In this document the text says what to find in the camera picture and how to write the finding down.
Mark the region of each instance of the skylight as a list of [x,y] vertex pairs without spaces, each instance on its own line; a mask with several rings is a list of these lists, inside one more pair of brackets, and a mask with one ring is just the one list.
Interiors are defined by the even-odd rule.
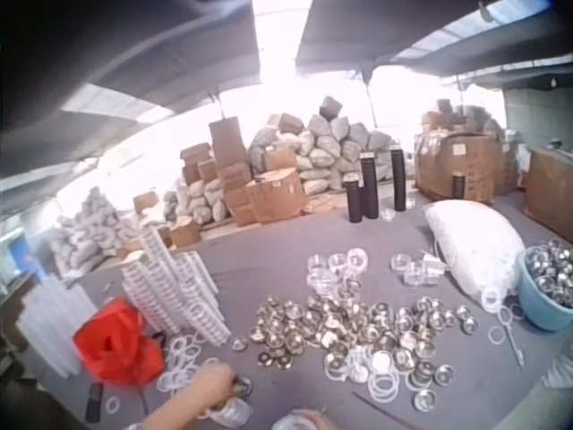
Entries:
[[252,0],[261,80],[295,75],[295,58],[312,0]]
[[154,123],[175,112],[129,94],[86,83],[61,106],[67,112],[114,116],[141,123]]

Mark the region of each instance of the stacked cups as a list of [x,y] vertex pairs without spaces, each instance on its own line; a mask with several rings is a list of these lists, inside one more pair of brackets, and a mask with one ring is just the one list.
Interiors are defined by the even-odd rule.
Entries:
[[392,159],[392,179],[394,181],[394,211],[406,210],[406,168],[404,151],[400,148],[390,150]]
[[367,219],[377,219],[379,217],[378,204],[378,182],[376,181],[376,165],[374,164],[374,153],[364,152],[360,154],[360,165],[364,180],[364,200],[365,205],[362,213]]
[[346,188],[346,201],[348,202],[348,219],[352,223],[362,221],[362,208],[360,203],[360,188],[357,174],[346,175],[344,187]]
[[464,200],[466,195],[466,176],[461,172],[454,172],[451,177],[451,198]]

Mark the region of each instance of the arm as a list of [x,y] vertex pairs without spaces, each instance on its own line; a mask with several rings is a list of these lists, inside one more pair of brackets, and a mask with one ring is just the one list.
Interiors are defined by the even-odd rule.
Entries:
[[224,363],[203,366],[192,384],[143,421],[144,430],[180,430],[205,410],[233,397],[235,374]]

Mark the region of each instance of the ceiling panel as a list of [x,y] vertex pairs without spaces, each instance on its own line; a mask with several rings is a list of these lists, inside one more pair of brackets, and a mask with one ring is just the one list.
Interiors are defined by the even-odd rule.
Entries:
[[405,64],[441,76],[567,54],[573,31],[555,9],[488,30]]
[[417,40],[477,9],[474,0],[313,0],[296,66],[380,65]]
[[2,136],[2,177],[101,155],[107,145],[148,125],[110,116],[57,110]]

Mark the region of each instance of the pile of sacks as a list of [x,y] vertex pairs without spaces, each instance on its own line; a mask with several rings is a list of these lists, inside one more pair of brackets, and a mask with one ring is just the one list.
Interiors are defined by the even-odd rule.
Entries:
[[296,169],[306,195],[328,189],[340,191],[346,175],[362,176],[359,159],[362,152],[374,153],[379,181],[392,178],[389,148],[394,142],[389,135],[377,130],[369,132],[363,123],[350,124],[347,117],[334,116],[328,120],[319,114],[313,115],[300,133],[292,133],[295,131],[292,122],[288,125],[288,132],[281,124],[266,125],[257,132],[248,151],[255,174],[266,170],[264,153],[272,147],[295,151]]
[[[218,179],[207,184],[200,180],[187,186],[183,179],[178,178],[175,182],[175,198],[177,200],[175,221],[178,217],[191,217],[197,224],[204,226],[211,221],[221,221],[228,216],[227,206],[223,200],[223,187]],[[172,208],[173,203],[166,202],[167,206]],[[172,218],[173,214],[169,212],[166,219]]]
[[81,210],[73,217],[58,217],[50,248],[63,278],[77,279],[91,271],[106,256],[137,237],[137,224],[120,219],[99,188],[90,190]]

